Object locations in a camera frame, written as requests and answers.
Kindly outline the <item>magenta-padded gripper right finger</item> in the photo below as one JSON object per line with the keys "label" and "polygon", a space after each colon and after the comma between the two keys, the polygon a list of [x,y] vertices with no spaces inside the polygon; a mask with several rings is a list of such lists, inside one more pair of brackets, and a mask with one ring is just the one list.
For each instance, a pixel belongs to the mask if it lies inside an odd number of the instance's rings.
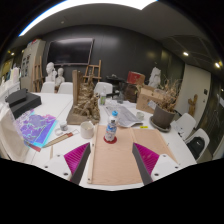
{"label": "magenta-padded gripper right finger", "polygon": [[138,143],[133,144],[132,153],[144,185],[180,170],[180,166],[167,154],[158,155]]}

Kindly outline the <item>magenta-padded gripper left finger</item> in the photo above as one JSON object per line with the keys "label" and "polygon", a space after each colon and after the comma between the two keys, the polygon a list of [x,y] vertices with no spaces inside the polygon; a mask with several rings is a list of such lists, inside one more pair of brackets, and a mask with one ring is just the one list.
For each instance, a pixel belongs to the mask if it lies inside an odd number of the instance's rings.
{"label": "magenta-padded gripper left finger", "polygon": [[89,154],[90,144],[85,143],[65,155],[57,154],[43,165],[43,169],[78,185]]}

